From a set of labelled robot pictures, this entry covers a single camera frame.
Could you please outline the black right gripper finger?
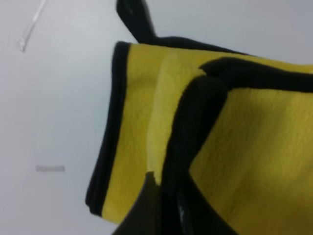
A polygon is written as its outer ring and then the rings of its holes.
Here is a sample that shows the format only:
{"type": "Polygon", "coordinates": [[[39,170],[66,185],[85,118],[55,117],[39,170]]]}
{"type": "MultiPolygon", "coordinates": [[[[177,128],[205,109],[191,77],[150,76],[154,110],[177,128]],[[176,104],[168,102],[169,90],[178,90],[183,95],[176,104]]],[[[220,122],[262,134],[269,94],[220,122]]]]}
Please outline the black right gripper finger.
{"type": "Polygon", "coordinates": [[[179,235],[181,225],[176,199],[162,191],[148,172],[131,210],[115,235],[179,235]]]}

